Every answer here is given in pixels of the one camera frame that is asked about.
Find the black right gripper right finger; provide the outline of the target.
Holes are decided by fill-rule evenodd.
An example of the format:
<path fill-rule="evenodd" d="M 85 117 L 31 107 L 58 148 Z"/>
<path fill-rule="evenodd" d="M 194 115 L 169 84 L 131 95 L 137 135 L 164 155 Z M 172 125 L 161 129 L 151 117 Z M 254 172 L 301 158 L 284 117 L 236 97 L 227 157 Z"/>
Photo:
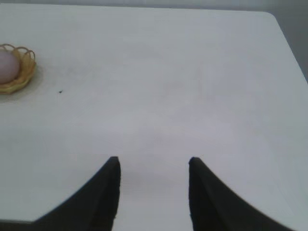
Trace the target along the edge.
<path fill-rule="evenodd" d="M 189 207 L 195 231 L 287 231 L 223 183 L 199 157 L 189 161 Z"/>

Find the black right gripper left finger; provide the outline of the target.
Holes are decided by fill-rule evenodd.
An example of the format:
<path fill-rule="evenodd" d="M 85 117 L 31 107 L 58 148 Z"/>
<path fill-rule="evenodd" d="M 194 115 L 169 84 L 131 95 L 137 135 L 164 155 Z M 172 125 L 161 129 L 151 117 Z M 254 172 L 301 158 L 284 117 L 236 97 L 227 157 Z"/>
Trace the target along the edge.
<path fill-rule="evenodd" d="M 2 231 L 110 231 L 120 198 L 120 162 L 110 157 L 75 194 L 31 222 L 0 222 Z"/>

